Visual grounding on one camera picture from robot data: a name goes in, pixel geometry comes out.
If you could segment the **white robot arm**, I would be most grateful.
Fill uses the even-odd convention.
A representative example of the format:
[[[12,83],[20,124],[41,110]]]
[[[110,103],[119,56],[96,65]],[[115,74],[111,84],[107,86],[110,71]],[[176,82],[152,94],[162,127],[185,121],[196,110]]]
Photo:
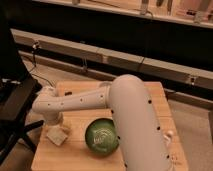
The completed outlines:
[[[151,95],[145,82],[134,75],[121,75],[96,89],[66,96],[46,86],[32,105],[49,125],[58,124],[65,111],[103,108],[111,110],[126,171],[173,171]]]

